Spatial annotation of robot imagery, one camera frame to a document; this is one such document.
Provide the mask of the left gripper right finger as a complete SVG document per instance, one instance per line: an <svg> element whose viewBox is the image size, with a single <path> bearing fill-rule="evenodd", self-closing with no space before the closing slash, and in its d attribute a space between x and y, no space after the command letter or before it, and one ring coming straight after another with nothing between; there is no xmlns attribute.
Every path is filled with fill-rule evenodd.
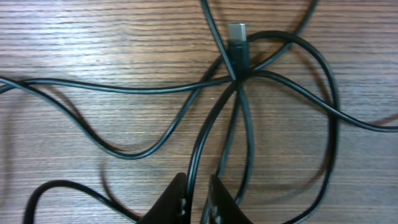
<svg viewBox="0 0 398 224"><path fill-rule="evenodd" d="M252 224L216 175L210 176L208 204L210 224Z"/></svg>

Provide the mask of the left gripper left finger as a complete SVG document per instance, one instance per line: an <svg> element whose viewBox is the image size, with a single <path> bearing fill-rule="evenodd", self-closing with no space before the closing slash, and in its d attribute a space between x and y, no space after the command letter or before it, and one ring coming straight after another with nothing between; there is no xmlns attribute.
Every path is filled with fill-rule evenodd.
<svg viewBox="0 0 398 224"><path fill-rule="evenodd" d="M183 172L178 173L153 207L137 222L137 224L182 223L185 184L186 174Z"/></svg>

